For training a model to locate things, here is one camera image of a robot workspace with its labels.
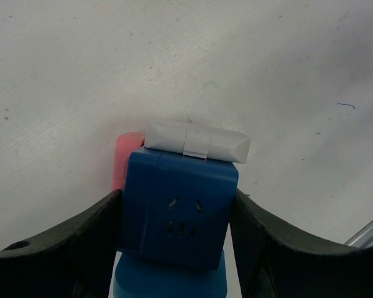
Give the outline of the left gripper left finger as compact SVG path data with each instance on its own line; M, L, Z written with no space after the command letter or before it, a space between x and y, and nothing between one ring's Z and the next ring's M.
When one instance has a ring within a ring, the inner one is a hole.
M0 250L0 297L107 297L121 219L120 190Z

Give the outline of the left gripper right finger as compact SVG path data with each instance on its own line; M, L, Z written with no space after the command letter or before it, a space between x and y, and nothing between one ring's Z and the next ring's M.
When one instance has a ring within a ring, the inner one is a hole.
M312 235L241 191L230 227L243 297L373 297L373 247Z

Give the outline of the light blue adapter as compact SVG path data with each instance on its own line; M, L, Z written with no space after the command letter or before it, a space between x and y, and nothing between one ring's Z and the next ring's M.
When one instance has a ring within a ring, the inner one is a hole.
M226 263L221 255L216 271L199 271L121 255L114 272L114 297L226 297Z

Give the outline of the blue pink cube socket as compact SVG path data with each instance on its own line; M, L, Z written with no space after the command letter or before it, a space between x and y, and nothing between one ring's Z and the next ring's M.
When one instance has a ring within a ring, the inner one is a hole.
M118 250L217 270L238 177L227 161L138 148L128 162Z

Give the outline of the pink plug adapter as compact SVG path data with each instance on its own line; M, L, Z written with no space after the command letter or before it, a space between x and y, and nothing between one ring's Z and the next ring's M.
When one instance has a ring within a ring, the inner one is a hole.
M111 191L124 189L131 153L144 145L144 132L127 132L116 139Z

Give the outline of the white plug adapter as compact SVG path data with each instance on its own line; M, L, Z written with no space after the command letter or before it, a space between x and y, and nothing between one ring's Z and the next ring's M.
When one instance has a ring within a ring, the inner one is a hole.
M241 132L179 121L151 122L144 146L202 159L244 164L251 138Z

